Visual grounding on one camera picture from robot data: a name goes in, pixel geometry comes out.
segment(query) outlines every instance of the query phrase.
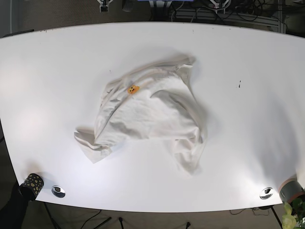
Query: floor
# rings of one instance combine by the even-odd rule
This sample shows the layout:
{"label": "floor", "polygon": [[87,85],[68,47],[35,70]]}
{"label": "floor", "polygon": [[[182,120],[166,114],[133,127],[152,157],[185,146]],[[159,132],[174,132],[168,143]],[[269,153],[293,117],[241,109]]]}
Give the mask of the floor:
{"label": "floor", "polygon": [[[111,4],[107,14],[99,12],[96,0],[20,0],[19,31],[34,29],[44,30],[65,26],[121,22],[148,21],[151,17],[147,2],[136,2],[133,12],[122,11],[121,0]],[[0,127],[0,138],[3,137]],[[0,208],[10,197],[10,190],[16,181],[5,141],[0,143]],[[76,208],[48,204],[53,218],[62,229],[80,229],[86,219],[95,215],[97,209]],[[284,212],[282,205],[274,207],[279,218]],[[190,222],[190,229],[280,229],[271,210],[246,209],[219,212],[197,213],[141,213],[103,210],[97,217],[88,221],[84,229],[91,229],[107,217],[112,219],[100,227],[101,229],[120,229],[118,217],[124,220],[125,229],[184,229]],[[54,228],[42,202],[29,204],[23,229]]]}

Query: green plant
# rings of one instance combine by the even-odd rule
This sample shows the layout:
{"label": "green plant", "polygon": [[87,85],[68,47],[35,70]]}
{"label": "green plant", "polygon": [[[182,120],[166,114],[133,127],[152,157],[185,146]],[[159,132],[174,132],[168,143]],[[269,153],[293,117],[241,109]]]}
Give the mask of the green plant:
{"label": "green plant", "polygon": [[285,215],[282,216],[283,229],[305,229],[305,203],[301,198],[295,198],[292,201],[292,207],[284,203]]}

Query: plant leaf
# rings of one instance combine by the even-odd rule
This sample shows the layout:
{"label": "plant leaf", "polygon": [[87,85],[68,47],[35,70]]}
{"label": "plant leaf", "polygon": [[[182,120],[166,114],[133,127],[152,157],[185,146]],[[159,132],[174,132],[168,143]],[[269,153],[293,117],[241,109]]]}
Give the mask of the plant leaf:
{"label": "plant leaf", "polygon": [[296,220],[292,215],[283,215],[283,229],[293,229],[296,225]]}
{"label": "plant leaf", "polygon": [[294,208],[294,210],[296,212],[299,211],[299,208],[302,207],[302,204],[303,204],[303,201],[301,198],[295,198],[293,201],[292,201],[292,207]]}
{"label": "plant leaf", "polygon": [[286,212],[286,215],[291,215],[292,213],[292,207],[287,202],[284,203],[284,209]]}

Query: black cable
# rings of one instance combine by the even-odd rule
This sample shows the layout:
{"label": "black cable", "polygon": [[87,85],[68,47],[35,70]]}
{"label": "black cable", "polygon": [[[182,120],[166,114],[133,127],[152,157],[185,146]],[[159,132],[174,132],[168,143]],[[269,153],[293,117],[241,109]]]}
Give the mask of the black cable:
{"label": "black cable", "polygon": [[121,228],[124,229],[122,217],[119,217],[119,222],[120,222],[120,224],[121,224]]}
{"label": "black cable", "polygon": [[248,19],[243,18],[241,15],[238,14],[237,11],[236,11],[236,15],[237,15],[238,17],[240,17],[241,19],[243,19],[244,21],[255,21],[255,20],[258,18],[258,13],[256,14],[256,17],[255,17],[254,19],[251,19],[251,20],[248,20]]}
{"label": "black cable", "polygon": [[271,206],[271,210],[272,210],[272,212],[273,212],[273,214],[274,214],[278,224],[280,225],[281,228],[283,228],[282,223],[281,223],[280,219],[278,218],[277,213],[275,212],[273,206]]}
{"label": "black cable", "polygon": [[[230,214],[231,215],[234,215],[234,216],[236,216],[236,215],[238,215],[238,214],[240,214],[240,213],[242,213],[243,211],[245,211],[246,210],[246,208],[245,209],[243,209],[243,210],[241,210],[241,211],[239,211],[239,212],[237,212],[237,213],[232,213],[232,210],[230,210]],[[253,215],[255,215],[255,216],[269,216],[269,210],[268,210],[268,214],[256,214],[255,213],[255,208],[251,208],[251,210],[252,210],[252,212],[253,212]]]}
{"label": "black cable", "polygon": [[95,228],[93,228],[93,229],[97,229],[97,228],[99,228],[99,227],[101,227],[101,226],[103,226],[105,223],[107,223],[110,219],[112,219],[111,217],[108,217],[106,220],[104,220],[102,223],[100,223],[99,225],[97,225]]}
{"label": "black cable", "polygon": [[287,25],[285,22],[283,22],[283,21],[281,21],[281,20],[279,20],[279,19],[278,19],[278,21],[281,22],[281,23],[283,23],[283,24],[286,26],[286,29],[288,30],[288,25]]}
{"label": "black cable", "polygon": [[255,209],[255,208],[252,208],[251,210],[253,212],[253,215],[255,215],[255,216],[269,216],[270,215],[269,209],[268,209],[268,214],[256,214],[255,211],[257,211],[258,209]]}
{"label": "black cable", "polygon": [[240,213],[242,213],[243,211],[245,211],[246,210],[246,208],[245,209],[243,209],[243,210],[241,210],[240,212],[238,212],[238,213],[232,213],[231,211],[232,210],[230,210],[230,214],[231,215],[234,215],[234,216],[236,216],[236,215],[238,215],[238,214],[240,214]]}
{"label": "black cable", "polygon": [[186,223],[186,228],[185,228],[185,229],[188,229],[188,228],[190,227],[190,225],[191,225],[190,222],[187,222],[187,223]]}
{"label": "black cable", "polygon": [[61,229],[60,226],[58,225],[58,223],[53,219],[53,217],[52,217],[52,215],[51,215],[51,213],[50,213],[50,211],[49,211],[49,208],[48,208],[47,204],[46,204],[45,202],[44,202],[43,204],[44,204],[44,207],[45,207],[46,210],[47,210],[47,213],[48,213],[48,215],[49,215],[49,218],[50,218],[50,220],[51,220],[51,222],[52,222],[54,228],[55,228],[55,229]]}
{"label": "black cable", "polygon": [[101,211],[102,211],[102,210],[99,210],[99,212],[98,212],[97,214],[95,214],[94,216],[92,216],[92,217],[90,217],[89,219],[87,219],[87,220],[84,222],[84,224],[82,225],[81,229],[85,226],[85,224],[86,224],[90,219],[92,219],[93,217],[96,217],[98,214],[100,214]]}

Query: gray carpet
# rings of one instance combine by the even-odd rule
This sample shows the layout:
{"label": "gray carpet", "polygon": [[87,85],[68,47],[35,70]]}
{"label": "gray carpet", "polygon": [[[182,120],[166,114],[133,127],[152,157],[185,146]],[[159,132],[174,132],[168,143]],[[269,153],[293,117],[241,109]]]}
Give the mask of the gray carpet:
{"label": "gray carpet", "polygon": [[122,11],[122,1],[114,0],[108,12],[100,13],[97,0],[21,0],[19,31],[46,30],[66,26],[106,22],[148,21],[147,1],[134,3],[132,12]]}

